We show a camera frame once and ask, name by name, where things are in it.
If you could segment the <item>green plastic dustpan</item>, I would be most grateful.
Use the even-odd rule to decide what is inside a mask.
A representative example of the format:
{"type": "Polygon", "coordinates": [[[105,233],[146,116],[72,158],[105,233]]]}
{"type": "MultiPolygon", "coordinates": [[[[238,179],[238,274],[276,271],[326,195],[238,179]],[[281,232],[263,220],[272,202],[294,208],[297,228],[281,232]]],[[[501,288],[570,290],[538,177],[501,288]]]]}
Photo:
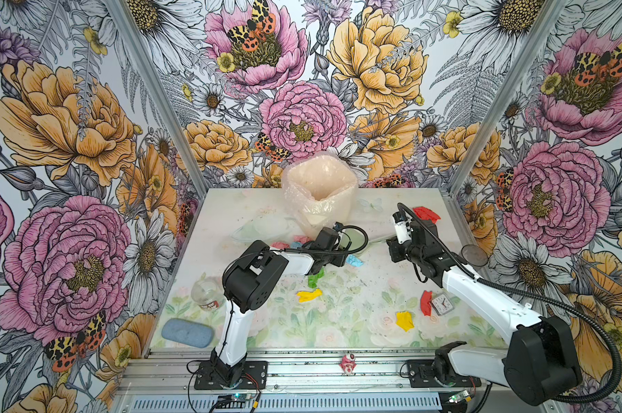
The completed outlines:
{"type": "MultiPolygon", "coordinates": [[[[393,232],[384,233],[384,234],[370,234],[369,233],[368,236],[369,236],[369,242],[364,247],[364,249],[358,253],[359,255],[365,254],[369,249],[373,249],[374,247],[378,245],[385,244],[386,241],[390,239],[390,237],[394,236],[394,233],[393,232]]],[[[359,247],[364,246],[364,243],[365,243],[365,237],[362,234],[362,232],[359,232],[358,230],[347,229],[341,232],[341,238],[339,241],[339,247],[341,249],[353,251],[359,247]]]]}

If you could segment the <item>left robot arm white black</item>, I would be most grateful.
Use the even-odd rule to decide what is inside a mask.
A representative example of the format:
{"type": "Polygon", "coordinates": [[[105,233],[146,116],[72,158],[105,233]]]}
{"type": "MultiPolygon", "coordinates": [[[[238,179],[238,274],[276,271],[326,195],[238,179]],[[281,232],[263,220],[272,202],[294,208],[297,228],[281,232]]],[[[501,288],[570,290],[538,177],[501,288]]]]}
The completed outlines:
{"type": "Polygon", "coordinates": [[[342,244],[347,229],[341,223],[324,227],[316,239],[298,248],[276,248],[257,240],[228,265],[221,279],[228,302],[226,324],[210,358],[216,370],[232,372],[245,361],[255,311],[271,297],[283,276],[317,275],[327,265],[345,265],[352,246],[352,242],[342,244]]]}

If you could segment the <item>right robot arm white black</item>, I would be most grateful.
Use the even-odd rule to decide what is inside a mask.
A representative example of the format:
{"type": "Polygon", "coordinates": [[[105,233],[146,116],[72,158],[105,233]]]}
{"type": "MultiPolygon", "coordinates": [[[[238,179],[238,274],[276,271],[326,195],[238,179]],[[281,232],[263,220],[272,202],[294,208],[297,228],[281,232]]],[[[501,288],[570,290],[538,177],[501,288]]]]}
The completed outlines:
{"type": "Polygon", "coordinates": [[[583,381],[577,351],[561,318],[545,318],[498,287],[488,287],[471,266],[447,250],[429,221],[393,214],[395,234],[388,239],[393,262],[408,261],[422,282],[430,280],[459,298],[494,328],[505,350],[481,349],[464,341],[436,350],[434,379],[452,385],[473,376],[512,390],[526,404],[538,406],[583,381]]]}

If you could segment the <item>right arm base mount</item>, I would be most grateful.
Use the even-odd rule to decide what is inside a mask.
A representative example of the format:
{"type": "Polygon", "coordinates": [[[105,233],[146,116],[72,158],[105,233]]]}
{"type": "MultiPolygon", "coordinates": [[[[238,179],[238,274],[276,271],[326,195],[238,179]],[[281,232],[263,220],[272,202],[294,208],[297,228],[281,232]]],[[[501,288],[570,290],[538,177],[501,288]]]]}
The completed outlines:
{"type": "Polygon", "coordinates": [[[403,367],[412,388],[478,388],[481,379],[459,375],[443,361],[409,360],[403,367]]]}

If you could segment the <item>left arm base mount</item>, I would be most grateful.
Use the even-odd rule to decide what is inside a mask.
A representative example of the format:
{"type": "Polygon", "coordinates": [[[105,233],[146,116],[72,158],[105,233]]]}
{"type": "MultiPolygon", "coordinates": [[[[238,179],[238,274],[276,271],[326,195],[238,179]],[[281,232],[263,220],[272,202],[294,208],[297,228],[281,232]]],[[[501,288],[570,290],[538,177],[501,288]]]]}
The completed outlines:
{"type": "Polygon", "coordinates": [[[194,375],[193,388],[197,391],[264,390],[268,367],[267,361],[241,361],[231,368],[221,361],[202,361],[194,375]]]}

